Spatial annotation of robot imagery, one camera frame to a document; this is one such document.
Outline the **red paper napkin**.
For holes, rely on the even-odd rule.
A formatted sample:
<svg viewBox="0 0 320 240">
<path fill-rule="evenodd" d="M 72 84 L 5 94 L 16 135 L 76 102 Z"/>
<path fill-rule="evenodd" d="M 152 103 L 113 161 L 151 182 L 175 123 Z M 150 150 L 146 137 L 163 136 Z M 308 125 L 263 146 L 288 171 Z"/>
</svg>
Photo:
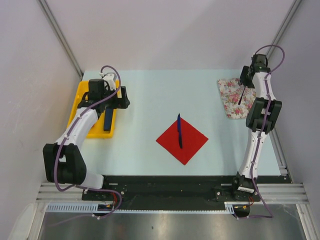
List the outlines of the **red paper napkin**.
<svg viewBox="0 0 320 240">
<path fill-rule="evenodd" d="M 209 139 L 182 117 L 180 118 L 183 148 L 179 147 L 177 119 L 156 139 L 156 142 L 181 164 L 186 165 Z"/>
</svg>

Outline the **purple plastic spoon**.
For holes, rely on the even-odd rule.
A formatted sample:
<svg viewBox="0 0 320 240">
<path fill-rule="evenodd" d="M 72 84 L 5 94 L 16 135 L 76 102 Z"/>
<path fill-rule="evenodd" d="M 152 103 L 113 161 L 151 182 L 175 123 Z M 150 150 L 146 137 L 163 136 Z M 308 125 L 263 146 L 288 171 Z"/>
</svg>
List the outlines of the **purple plastic spoon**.
<svg viewBox="0 0 320 240">
<path fill-rule="evenodd" d="M 241 102 L 242 102 L 242 99 L 243 99 L 243 96 L 244 96 L 245 90 L 246 90 L 246 86 L 244 86 L 244 88 L 243 88 L 243 91 L 242 91 L 242 93 L 241 93 L 240 99 L 239 99 L 239 101 L 238 101 L 238 105 L 240 105 L 240 104 L 241 104 Z"/>
</svg>

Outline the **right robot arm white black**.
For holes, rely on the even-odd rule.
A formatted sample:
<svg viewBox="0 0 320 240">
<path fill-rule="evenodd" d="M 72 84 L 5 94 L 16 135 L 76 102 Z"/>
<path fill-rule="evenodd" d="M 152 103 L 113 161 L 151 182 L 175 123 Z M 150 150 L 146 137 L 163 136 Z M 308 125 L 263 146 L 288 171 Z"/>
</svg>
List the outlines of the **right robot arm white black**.
<svg viewBox="0 0 320 240">
<path fill-rule="evenodd" d="M 231 196 L 237 201 L 247 201 L 257 192 L 258 165 L 265 140 L 275 127 L 282 102 L 273 94 L 271 69 L 267 56 L 255 53 L 251 65 L 244 66 L 240 83 L 255 90 L 255 100 L 245 120 L 248 141 L 244 160 L 230 188 Z"/>
</svg>

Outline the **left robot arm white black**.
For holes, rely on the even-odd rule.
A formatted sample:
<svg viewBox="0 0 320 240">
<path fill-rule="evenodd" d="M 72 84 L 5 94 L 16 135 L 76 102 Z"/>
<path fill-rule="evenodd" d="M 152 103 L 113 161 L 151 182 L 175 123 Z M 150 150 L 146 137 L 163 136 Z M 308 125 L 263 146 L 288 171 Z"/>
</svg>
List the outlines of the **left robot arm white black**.
<svg viewBox="0 0 320 240">
<path fill-rule="evenodd" d="M 113 72 L 81 82 L 67 129 L 55 143 L 43 147 L 46 179 L 57 185 L 93 189 L 98 199 L 107 199 L 111 188 L 103 183 L 101 174 L 88 170 L 81 147 L 87 138 L 111 138 L 117 110 L 127 109 L 129 105 L 126 88 L 119 85 Z"/>
</svg>

